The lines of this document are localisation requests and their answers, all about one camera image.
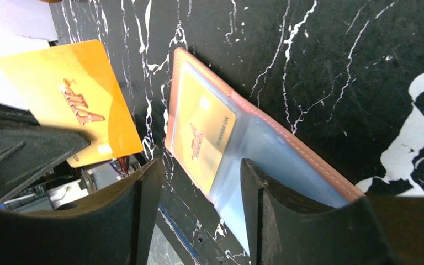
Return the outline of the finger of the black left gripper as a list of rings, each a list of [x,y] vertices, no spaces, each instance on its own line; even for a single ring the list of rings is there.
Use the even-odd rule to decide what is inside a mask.
[[[40,126],[28,115],[0,110],[0,203],[89,144],[76,130]]]

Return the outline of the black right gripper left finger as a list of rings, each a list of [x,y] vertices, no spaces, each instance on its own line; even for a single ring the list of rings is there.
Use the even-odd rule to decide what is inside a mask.
[[[155,159],[53,211],[0,209],[0,264],[146,264],[163,179]]]

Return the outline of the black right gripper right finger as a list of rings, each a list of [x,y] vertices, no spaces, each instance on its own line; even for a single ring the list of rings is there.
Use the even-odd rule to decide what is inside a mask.
[[[241,162],[252,264],[424,264],[424,197],[368,196],[333,208]]]

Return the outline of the tan card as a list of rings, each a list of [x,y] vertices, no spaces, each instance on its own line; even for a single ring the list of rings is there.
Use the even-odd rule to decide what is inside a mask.
[[[42,126],[89,139],[67,162],[82,167],[141,153],[143,146],[99,40],[0,57],[0,69]]]

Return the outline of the pink leather card holder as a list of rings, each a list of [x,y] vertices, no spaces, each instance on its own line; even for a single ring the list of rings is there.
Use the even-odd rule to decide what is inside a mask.
[[[213,204],[220,218],[245,251],[249,251],[249,247],[240,184],[240,167],[244,158],[252,160],[266,174],[286,186],[334,208],[340,208],[363,195],[311,148],[264,111],[244,99],[208,66],[183,48],[175,49],[173,55],[165,137],[165,147],[176,160],[172,150],[174,119],[179,75],[186,67],[193,68],[205,78],[211,86],[210,90],[236,114],[234,128],[210,193],[205,194],[199,189]]]

